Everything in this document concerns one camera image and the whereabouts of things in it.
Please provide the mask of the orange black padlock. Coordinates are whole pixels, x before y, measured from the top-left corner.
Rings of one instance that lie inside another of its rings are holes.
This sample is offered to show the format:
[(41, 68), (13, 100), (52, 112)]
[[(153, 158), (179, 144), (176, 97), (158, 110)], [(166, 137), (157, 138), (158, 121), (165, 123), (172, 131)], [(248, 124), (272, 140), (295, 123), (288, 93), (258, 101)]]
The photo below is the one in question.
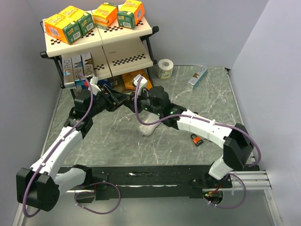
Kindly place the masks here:
[(191, 134), (190, 138), (191, 138), (192, 142), (195, 144), (195, 146), (200, 146), (204, 142), (204, 140), (196, 134)]

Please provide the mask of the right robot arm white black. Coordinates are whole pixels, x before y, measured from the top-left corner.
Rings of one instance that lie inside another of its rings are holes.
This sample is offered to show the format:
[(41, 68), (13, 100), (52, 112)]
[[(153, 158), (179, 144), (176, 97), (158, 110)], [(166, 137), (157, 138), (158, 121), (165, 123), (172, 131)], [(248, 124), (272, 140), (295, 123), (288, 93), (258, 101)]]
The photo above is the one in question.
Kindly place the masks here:
[(153, 113), (168, 127), (183, 130), (205, 138), (223, 149), (221, 157), (214, 161), (205, 177), (209, 187), (217, 187), (231, 171), (241, 171), (258, 145), (250, 137), (244, 125), (221, 124), (171, 102), (163, 87), (150, 90), (142, 88), (132, 93), (124, 104), (135, 114), (142, 110)]

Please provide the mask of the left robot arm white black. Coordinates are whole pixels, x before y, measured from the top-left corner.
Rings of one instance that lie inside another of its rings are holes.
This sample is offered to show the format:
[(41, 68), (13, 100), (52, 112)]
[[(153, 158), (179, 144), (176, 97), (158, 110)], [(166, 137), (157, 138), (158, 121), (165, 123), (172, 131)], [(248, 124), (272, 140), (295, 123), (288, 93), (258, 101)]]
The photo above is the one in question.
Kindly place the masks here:
[(72, 149), (85, 138), (93, 125), (93, 117), (102, 111), (114, 112), (130, 99), (124, 94), (104, 85), (92, 84), (75, 94), (74, 107), (61, 133), (49, 149), (29, 169), (21, 168), (16, 175), (17, 201), (22, 204), (23, 213), (33, 217), (26, 210), (28, 206), (37, 210), (50, 211), (60, 195), (80, 186), (92, 186), (92, 169), (74, 165), (69, 171), (58, 175), (58, 171)]

